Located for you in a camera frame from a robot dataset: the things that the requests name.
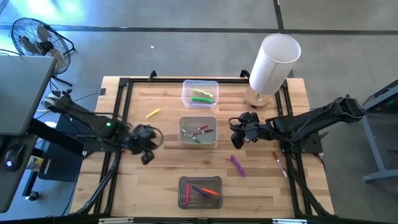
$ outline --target plastic bin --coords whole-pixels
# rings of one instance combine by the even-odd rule
[[[202,90],[213,95],[213,103],[195,103],[192,102],[192,97],[209,98],[201,93],[194,92],[194,89]],[[209,108],[216,107],[218,102],[218,82],[216,81],[199,81],[199,80],[185,80],[182,83],[181,99],[187,108]]]
[[[207,128],[203,129],[208,130],[212,129],[213,131],[205,134],[198,134],[194,136],[200,143],[195,142],[190,136],[184,135],[184,132],[181,130],[183,128],[187,132],[192,131],[196,128],[202,127],[204,125],[208,125]],[[184,144],[193,144],[193,145],[213,145],[217,142],[218,139],[218,127],[217,127],[217,118],[213,116],[183,116],[180,118],[180,123],[178,126],[178,140],[180,140]]]
[[[189,201],[185,203],[187,184],[190,184],[190,193]],[[204,187],[215,191],[220,196],[210,195],[209,197],[204,197],[192,188],[193,185],[199,189]],[[223,206],[223,183],[221,177],[181,177],[178,182],[178,206],[181,209],[221,208]]]

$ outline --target fan grille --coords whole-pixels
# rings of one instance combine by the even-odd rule
[[[11,39],[15,45],[15,48],[21,55],[51,57],[49,53],[42,55],[42,54],[34,54],[28,51],[23,46],[23,44],[19,39],[20,37],[24,36],[27,37],[29,41],[32,42],[33,44],[41,43],[42,40],[37,35],[38,26],[43,26],[44,28],[49,27],[44,22],[31,18],[18,19],[12,25]],[[55,33],[52,29],[46,29],[46,30],[51,34],[51,38],[48,38],[48,41],[50,41],[53,44],[54,49],[57,49],[63,55],[65,65],[62,67],[58,67],[58,64],[56,64],[55,66],[55,74],[61,74],[65,72],[70,65],[70,54],[67,53],[69,51],[69,48],[61,36]]]

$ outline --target black fan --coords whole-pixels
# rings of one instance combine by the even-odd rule
[[[70,52],[74,44],[42,21],[20,18],[11,28],[11,39],[21,55],[51,56],[57,59],[55,74],[65,72],[70,65]],[[64,39],[72,44],[68,48]]]

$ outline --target wooden tabletop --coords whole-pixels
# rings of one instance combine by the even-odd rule
[[[104,77],[97,112],[112,112],[120,77]],[[294,115],[310,107],[301,78],[288,79]],[[265,108],[252,109],[244,103],[248,84],[220,84],[220,98],[212,110],[184,107],[181,83],[136,83],[132,88],[127,121],[133,126],[150,124],[164,134],[164,143],[154,151],[155,159],[142,165],[139,155],[122,154],[114,195],[112,216],[129,217],[210,217],[210,218],[288,218],[293,217],[289,181],[283,176],[273,151],[277,151],[285,167],[284,156],[277,141],[245,144],[237,150],[231,142],[228,119],[246,111],[258,113],[261,122],[277,116],[275,98]],[[124,91],[120,113],[123,111]],[[146,119],[155,109],[160,112]],[[184,146],[178,141],[178,121],[181,116],[215,116],[218,119],[218,141],[214,146]],[[229,161],[234,155],[247,173],[241,177]],[[95,152],[83,161],[76,185],[71,212],[77,211],[89,199],[100,179],[104,153]],[[313,155],[304,154],[303,164],[308,188],[333,213],[328,184],[322,163]],[[177,205],[178,180],[181,176],[213,177],[223,181],[224,204],[220,209],[182,210]],[[298,190],[303,209],[301,191]]]

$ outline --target gray floor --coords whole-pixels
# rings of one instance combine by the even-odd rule
[[[49,24],[73,26],[277,28],[272,0],[41,0],[40,7],[33,2],[10,0],[0,14],[0,24],[12,24],[19,17],[34,17]],[[287,29],[398,29],[396,1],[280,0],[280,5]],[[8,34],[8,30],[0,30],[0,46],[14,50]],[[261,41],[267,36],[178,32],[62,34],[74,41],[77,49],[70,68],[60,75],[75,85],[74,98],[97,92],[105,75],[148,75],[156,70],[162,76],[237,76],[241,69],[252,68]],[[398,35],[293,37],[303,49],[294,75],[305,79],[312,108],[345,94],[362,103],[398,77]],[[86,98],[80,104],[93,110],[96,98]],[[57,121],[58,116],[47,114],[41,120]],[[362,181],[363,174],[376,171],[362,126],[336,124],[327,131],[330,134],[323,139],[324,159],[336,214],[396,223],[398,179],[371,184]],[[60,215],[73,184],[38,180],[34,189],[44,197],[36,202],[20,197],[22,187],[10,210],[0,214],[0,220]]]

